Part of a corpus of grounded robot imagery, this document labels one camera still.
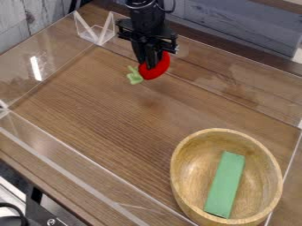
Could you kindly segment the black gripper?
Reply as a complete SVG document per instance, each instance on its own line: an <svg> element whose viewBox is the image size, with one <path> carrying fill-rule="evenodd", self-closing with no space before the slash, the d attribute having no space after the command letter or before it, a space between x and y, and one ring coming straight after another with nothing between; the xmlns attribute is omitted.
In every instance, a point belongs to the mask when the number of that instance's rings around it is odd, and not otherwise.
<svg viewBox="0 0 302 226"><path fill-rule="evenodd" d="M136 60L141 64L145 62L147 69L156 67L162 60L163 51L172 54L178 52L176 32L164 22L159 27L149 31L139 31L133 29L131 19L117 19L117 37L131 41L132 50Z"/></svg>

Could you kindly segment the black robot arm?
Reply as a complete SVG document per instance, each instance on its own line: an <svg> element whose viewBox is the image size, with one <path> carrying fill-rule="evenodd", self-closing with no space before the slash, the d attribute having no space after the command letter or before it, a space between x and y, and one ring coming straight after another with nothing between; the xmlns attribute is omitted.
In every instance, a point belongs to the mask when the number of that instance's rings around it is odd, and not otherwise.
<svg viewBox="0 0 302 226"><path fill-rule="evenodd" d="M172 8L166 8L164 0L125 0L129 18L116 21L117 37L131 42L136 60L153 69L164 53L176 53L176 32L166 22L166 15Z"/></svg>

